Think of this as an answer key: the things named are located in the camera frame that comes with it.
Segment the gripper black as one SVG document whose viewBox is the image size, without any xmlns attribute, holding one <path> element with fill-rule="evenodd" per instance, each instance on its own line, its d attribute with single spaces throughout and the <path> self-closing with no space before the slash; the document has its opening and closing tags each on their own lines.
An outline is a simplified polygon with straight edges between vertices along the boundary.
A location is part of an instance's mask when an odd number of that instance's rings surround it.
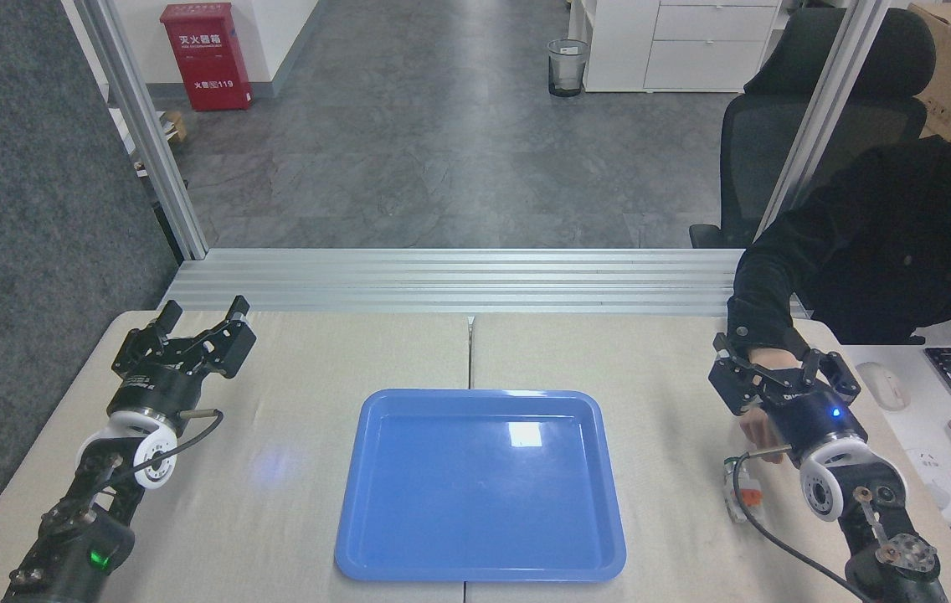
<svg viewBox="0 0 951 603">
<path fill-rule="evenodd" d="M 787 389 L 787 374 L 750 363 L 733 351 L 724 332 L 712 341 L 714 358 L 708 380 L 733 415 L 746 412 L 748 405 L 763 399 L 767 386 Z M 798 468 L 816 447 L 832 439 L 855 436 L 867 441 L 865 428 L 851 412 L 850 405 L 861 393 L 855 375 L 836 351 L 824 353 L 809 348 L 802 355 L 801 389 L 804 392 L 773 393 L 768 396 L 768 416 L 789 444 L 789 460 Z"/>
<path fill-rule="evenodd" d="M 205 374 L 233 379 L 249 357 L 257 340 L 245 320 L 249 310 L 247 299 L 238 295 L 222 322 L 201 332 L 192 343 L 180 344 L 180 370 L 140 367 L 164 363 L 168 335 L 183 313 L 177 302 L 167 301 L 157 319 L 143 329 L 132 329 L 120 346 L 112 371 L 125 377 L 107 407 L 108 415 L 132 411 L 164 421 L 171 428 L 186 427 L 188 420 L 178 415 L 197 407 Z"/>
</svg>

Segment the person's right hand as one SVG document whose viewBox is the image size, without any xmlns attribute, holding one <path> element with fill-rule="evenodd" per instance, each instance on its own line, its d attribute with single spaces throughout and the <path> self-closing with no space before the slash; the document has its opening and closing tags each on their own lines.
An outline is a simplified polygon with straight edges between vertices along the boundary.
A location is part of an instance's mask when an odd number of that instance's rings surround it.
<svg viewBox="0 0 951 603">
<path fill-rule="evenodd" d="M 784 348 L 751 348 L 748 360 L 755 365 L 770 369 L 799 368 L 801 362 Z M 769 416 L 759 407 L 754 407 L 740 416 L 739 426 L 748 441 L 758 449 L 771 449 L 781 446 L 781 435 Z"/>
</svg>

